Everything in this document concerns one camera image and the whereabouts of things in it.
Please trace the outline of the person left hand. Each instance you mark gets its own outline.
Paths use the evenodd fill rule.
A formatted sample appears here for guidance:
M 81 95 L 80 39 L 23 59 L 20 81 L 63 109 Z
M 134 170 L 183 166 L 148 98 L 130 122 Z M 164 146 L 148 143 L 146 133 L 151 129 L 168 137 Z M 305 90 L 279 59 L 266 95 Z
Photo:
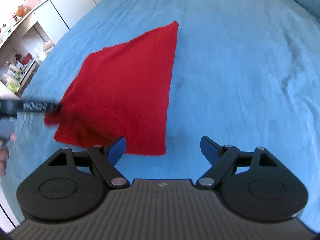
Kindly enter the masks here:
M 0 177 L 4 177 L 7 170 L 7 161 L 9 159 L 9 150 L 4 146 L 4 141 L 0 140 Z

